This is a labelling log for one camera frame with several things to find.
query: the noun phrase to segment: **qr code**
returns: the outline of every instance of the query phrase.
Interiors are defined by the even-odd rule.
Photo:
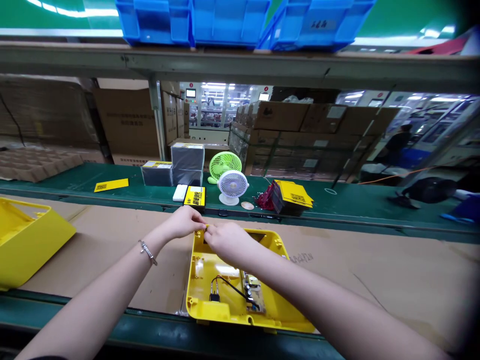
[[[302,202],[302,203],[305,202],[305,198],[303,196],[295,195],[295,194],[292,194],[292,193],[290,195],[291,195],[291,198],[293,200],[297,200],[297,201]]]

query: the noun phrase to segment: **fan grille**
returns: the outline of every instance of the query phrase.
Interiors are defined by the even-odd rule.
[[[210,175],[216,180],[218,180],[224,172],[229,170],[242,170],[242,162],[239,157],[232,152],[219,152],[210,161]]]
[[[227,174],[221,179],[220,191],[229,198],[239,198],[247,191],[247,180],[241,174]]]

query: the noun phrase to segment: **yellow plastic case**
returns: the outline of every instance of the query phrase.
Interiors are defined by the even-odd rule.
[[[245,229],[252,238],[279,256],[289,259],[280,236],[273,231]],[[243,271],[223,262],[204,241],[204,232],[194,233],[188,277],[186,308],[191,317],[202,321],[253,325],[263,328],[311,333],[315,327],[292,304],[255,277],[263,297],[264,313],[247,309],[247,301],[224,281],[218,281],[220,302],[209,301],[212,279],[217,275],[245,293]]]
[[[50,206],[0,197],[0,291],[26,283],[75,232]]]

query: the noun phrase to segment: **white desk fan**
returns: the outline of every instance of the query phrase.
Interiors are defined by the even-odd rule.
[[[236,170],[224,172],[216,184],[221,192],[218,199],[222,204],[230,206],[237,205],[239,197],[245,194],[249,187],[245,175]]]

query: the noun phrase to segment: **hand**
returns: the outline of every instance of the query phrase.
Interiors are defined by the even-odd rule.
[[[198,230],[204,230],[206,223],[197,210],[184,205],[179,207],[167,221],[150,231],[147,237],[165,239],[169,242],[172,239],[186,237]]]
[[[220,259],[249,273],[261,261],[262,254],[269,251],[233,222],[209,225],[204,239]]]

